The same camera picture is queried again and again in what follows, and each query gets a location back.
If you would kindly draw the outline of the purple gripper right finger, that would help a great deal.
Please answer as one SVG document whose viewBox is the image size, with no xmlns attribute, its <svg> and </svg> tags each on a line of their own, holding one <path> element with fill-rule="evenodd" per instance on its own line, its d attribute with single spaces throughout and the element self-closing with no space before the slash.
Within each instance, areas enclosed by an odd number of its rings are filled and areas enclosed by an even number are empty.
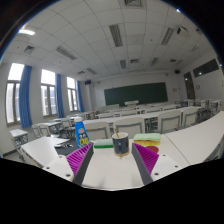
<svg viewBox="0 0 224 224">
<path fill-rule="evenodd" d="M 153 181 L 151 173 L 159 155 L 136 143 L 132 144 L 132 154 L 139 169 L 143 184 L 150 184 Z"/>
</svg>

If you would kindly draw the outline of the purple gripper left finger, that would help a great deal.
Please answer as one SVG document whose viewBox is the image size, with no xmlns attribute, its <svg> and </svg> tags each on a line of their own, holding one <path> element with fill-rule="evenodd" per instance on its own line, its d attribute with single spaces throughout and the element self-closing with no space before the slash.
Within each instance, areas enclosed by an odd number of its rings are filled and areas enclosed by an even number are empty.
<svg viewBox="0 0 224 224">
<path fill-rule="evenodd" d="M 82 185 L 89 162 L 93 156 L 93 144 L 90 143 L 66 156 L 66 159 L 74 173 L 73 182 Z"/>
</svg>

